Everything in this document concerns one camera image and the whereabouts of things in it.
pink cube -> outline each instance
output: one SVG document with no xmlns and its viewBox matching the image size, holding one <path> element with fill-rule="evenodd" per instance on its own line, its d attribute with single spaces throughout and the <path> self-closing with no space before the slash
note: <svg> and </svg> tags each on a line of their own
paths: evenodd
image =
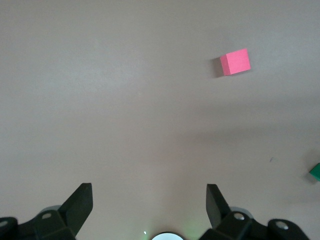
<svg viewBox="0 0 320 240">
<path fill-rule="evenodd" d="M 221 56 L 220 60 L 225 76 L 251 69 L 248 50 L 246 48 L 227 53 Z"/>
</svg>

table surface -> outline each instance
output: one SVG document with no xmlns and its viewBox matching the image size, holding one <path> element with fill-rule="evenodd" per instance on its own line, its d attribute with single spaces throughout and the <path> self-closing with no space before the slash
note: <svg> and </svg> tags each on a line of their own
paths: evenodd
<svg viewBox="0 0 320 240">
<path fill-rule="evenodd" d="M 0 2 L 0 214 L 92 183 L 78 240 L 209 227 L 206 185 L 320 235 L 319 0 Z M 217 59 L 248 49 L 251 70 Z"/>
</svg>

circular light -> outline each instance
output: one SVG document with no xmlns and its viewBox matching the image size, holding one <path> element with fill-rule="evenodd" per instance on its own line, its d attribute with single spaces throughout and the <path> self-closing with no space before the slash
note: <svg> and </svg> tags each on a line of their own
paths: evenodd
<svg viewBox="0 0 320 240">
<path fill-rule="evenodd" d="M 243 216 L 240 212 L 235 213 L 234 217 L 237 220 L 245 220 L 245 216 Z"/>
<path fill-rule="evenodd" d="M 283 222 L 283 221 L 277 221 L 277 222 L 275 223 L 275 225 L 276 225 L 278 228 L 283 229 L 283 230 L 288 230 L 288 229 L 289 229 L 288 225 L 287 225 L 285 222 Z"/>
<path fill-rule="evenodd" d="M 182 237 L 171 232 L 163 232 L 155 236 L 152 240 L 184 240 Z"/>
</svg>

green cube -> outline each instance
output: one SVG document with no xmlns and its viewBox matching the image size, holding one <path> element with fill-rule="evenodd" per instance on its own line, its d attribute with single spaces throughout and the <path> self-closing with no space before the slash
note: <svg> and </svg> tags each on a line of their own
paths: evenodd
<svg viewBox="0 0 320 240">
<path fill-rule="evenodd" d="M 311 171 L 310 173 L 312 176 L 314 176 L 315 179 L 320 181 L 320 163 L 318 163 Z"/>
</svg>

